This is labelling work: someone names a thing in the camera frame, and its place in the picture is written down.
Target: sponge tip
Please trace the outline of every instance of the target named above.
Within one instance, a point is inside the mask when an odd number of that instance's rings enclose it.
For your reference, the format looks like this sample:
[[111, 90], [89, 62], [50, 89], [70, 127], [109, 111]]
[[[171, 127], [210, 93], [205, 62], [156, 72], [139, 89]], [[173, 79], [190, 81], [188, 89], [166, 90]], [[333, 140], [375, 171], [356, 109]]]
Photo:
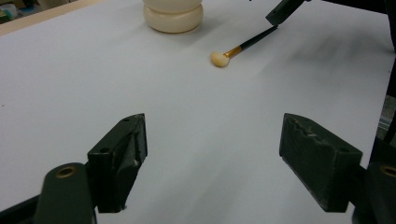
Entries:
[[230, 59], [220, 52], [212, 52], [210, 54], [210, 61], [217, 67], [225, 67], [228, 65]]

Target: paintbrush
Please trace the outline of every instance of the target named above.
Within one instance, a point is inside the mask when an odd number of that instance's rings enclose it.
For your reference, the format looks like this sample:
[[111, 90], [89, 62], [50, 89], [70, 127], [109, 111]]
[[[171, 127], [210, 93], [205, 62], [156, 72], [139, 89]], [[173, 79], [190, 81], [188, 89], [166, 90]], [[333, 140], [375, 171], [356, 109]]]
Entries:
[[248, 49], [249, 47], [251, 47], [252, 45], [256, 44], [257, 42], [259, 42], [261, 39], [265, 38], [266, 36], [268, 36], [269, 34], [271, 34], [274, 30], [277, 29], [277, 25], [271, 27], [270, 29], [253, 36], [252, 38], [250, 38], [249, 40], [245, 41], [244, 43], [242, 43], [241, 45], [239, 45], [236, 48], [233, 48], [225, 53], [220, 53], [220, 52], [212, 52], [210, 54], [210, 60], [212, 61], [212, 63], [217, 66], [217, 67], [225, 67], [228, 65], [228, 62], [230, 61], [230, 59], [234, 56], [236, 56], [237, 54], [239, 54], [240, 52], [244, 51], [245, 49]]

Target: brush ferrule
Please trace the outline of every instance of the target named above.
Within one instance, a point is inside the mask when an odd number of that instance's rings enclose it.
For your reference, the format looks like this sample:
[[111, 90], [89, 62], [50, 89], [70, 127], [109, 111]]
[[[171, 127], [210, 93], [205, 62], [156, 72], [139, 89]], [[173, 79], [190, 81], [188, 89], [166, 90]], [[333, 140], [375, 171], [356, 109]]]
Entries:
[[227, 58], [232, 58], [233, 56], [237, 55], [240, 52], [242, 52], [242, 48], [241, 46], [238, 46], [232, 50], [225, 52], [223, 55]]

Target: cream ceramic jar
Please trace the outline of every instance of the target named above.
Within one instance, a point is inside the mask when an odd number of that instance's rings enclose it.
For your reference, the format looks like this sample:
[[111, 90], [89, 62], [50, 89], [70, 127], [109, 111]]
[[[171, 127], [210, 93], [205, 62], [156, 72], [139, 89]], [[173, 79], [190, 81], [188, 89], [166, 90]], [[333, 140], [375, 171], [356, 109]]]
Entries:
[[146, 23], [165, 33], [183, 33], [197, 27], [204, 16], [202, 0], [143, 0]]

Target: paintbrush handle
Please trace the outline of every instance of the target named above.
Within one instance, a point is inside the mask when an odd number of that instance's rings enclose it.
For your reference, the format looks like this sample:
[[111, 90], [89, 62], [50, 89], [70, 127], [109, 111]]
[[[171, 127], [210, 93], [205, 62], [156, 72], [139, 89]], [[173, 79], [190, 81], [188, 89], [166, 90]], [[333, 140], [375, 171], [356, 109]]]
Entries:
[[266, 30], [256, 36], [251, 37], [249, 40], [242, 43], [239, 47], [241, 47], [241, 50], [245, 50], [245, 49], [249, 48], [250, 46], [259, 42], [261, 39], [265, 38], [269, 34], [271, 34], [276, 29], [277, 29], [277, 25], [269, 28], [268, 30]]

